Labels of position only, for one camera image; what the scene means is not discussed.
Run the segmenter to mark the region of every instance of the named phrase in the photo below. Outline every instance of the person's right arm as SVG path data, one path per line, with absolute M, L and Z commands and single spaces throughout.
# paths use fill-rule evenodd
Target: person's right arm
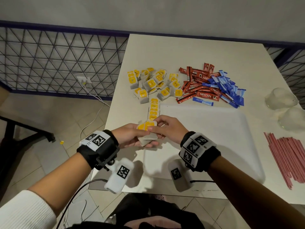
M 180 144 L 188 132 L 176 118 L 161 115 L 155 120 L 158 126 L 148 130 L 159 138 L 166 136 Z M 252 229 L 305 228 L 305 217 L 300 212 L 222 156 L 207 172 Z

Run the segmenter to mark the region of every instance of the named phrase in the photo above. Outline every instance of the person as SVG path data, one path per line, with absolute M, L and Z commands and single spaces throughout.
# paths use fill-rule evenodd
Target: person
M 161 115 L 155 121 L 158 125 L 150 126 L 148 131 L 136 129 L 136 124 L 127 124 L 111 132 L 120 148 L 140 146 L 138 137 L 149 132 L 180 144 L 189 132 L 176 118 Z M 152 141 L 146 147 L 158 144 Z M 52 228 L 56 217 L 90 172 L 88 162 L 76 153 L 2 206 L 0 228 Z M 252 229 L 305 228 L 305 217 L 301 213 L 224 157 L 213 160 L 207 173 Z M 152 199 L 148 194 L 126 195 L 110 216 L 114 215 L 116 224 L 82 222 L 71 228 L 204 228 L 195 214 L 182 211 L 175 204 Z

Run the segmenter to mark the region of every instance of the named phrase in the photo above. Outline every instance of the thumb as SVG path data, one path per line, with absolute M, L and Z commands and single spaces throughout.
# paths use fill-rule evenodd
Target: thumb
M 150 133 L 149 131 L 145 131 L 145 130 L 142 130 L 142 129 L 134 129 L 133 130 L 133 134 L 136 137 L 143 137 L 143 136 L 149 135 L 149 133 Z
M 163 127 L 159 127 L 159 126 L 149 126 L 147 128 L 148 131 L 150 132 L 154 132 L 154 133 L 157 133 L 157 134 L 163 134 L 163 135 L 166 135 L 166 125 L 163 126 Z

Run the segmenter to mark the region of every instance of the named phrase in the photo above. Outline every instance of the pink fabric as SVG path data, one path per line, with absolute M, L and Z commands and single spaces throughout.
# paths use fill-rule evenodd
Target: pink fabric
M 144 219 L 132 220 L 125 223 L 124 226 L 131 227 L 132 229 L 139 229 L 141 223 L 147 222 L 152 226 L 164 227 L 164 228 L 181 228 L 181 224 L 173 220 L 167 219 L 162 216 L 153 216 Z

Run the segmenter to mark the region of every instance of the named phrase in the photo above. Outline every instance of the black cable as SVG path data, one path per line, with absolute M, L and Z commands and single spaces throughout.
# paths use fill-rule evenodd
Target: black cable
M 75 196 L 78 194 L 78 192 L 79 192 L 82 188 L 84 188 L 86 185 L 90 184 L 91 182 L 96 182 L 96 181 L 108 182 L 108 180 L 106 180 L 106 179 L 101 179 L 101 178 L 99 178 L 99 179 L 95 179 L 95 180 L 89 181 L 89 182 L 87 182 L 86 184 L 84 184 L 83 186 L 81 186 L 81 187 L 76 191 L 76 193 L 73 195 L 73 197 L 71 198 L 70 202 L 67 204 L 67 206 L 66 206 L 66 208 L 65 208 L 65 210 L 64 210 L 64 212 L 63 212 L 63 215 L 61 216 L 61 218 L 60 218 L 60 220 L 59 220 L 59 222 L 58 222 L 58 224 L 57 224 L 56 229 L 59 228 L 59 225 L 60 225 L 61 221 L 63 220 L 63 217 L 64 217 L 65 213 L 67 212 L 68 207 L 70 206 L 71 202 L 73 201 L 73 199 L 75 198 Z
M 192 180 L 192 181 L 190 181 L 190 183 L 193 183 L 193 182 L 213 182 L 213 183 L 215 183 L 214 181 L 205 181 L 205 180 Z

